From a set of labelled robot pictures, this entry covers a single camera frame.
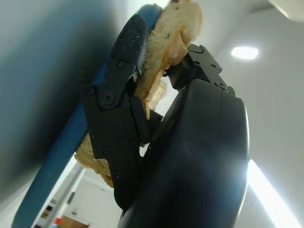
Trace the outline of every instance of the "screw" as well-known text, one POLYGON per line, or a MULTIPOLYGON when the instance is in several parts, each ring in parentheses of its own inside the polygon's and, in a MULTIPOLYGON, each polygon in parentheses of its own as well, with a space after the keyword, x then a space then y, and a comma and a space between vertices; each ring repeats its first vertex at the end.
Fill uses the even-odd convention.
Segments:
POLYGON ((111 91, 104 91, 101 102, 104 105, 111 105, 115 101, 115 95, 111 91))
POLYGON ((130 139, 129 145, 130 145, 131 147, 136 146, 136 140, 135 140, 135 139, 130 139))
POLYGON ((125 63, 122 62, 122 61, 119 61, 119 62, 117 63, 117 67, 118 67, 118 69, 124 69, 124 68, 125 68, 125 63))
POLYGON ((111 153, 111 147, 104 146, 102 150, 103 155, 109 155, 111 153))
POLYGON ((114 176, 115 176, 116 179, 120 178, 120 172, 114 173, 114 176))
POLYGON ((125 160, 125 163, 127 165, 131 165, 132 164, 132 159, 131 158, 127 158, 127 160, 125 160))
POLYGON ((86 94, 87 94, 87 95, 92 96, 92 95, 94 95, 94 93, 95 93, 95 89, 94 89, 93 86, 88 87, 88 88, 86 89, 86 94))

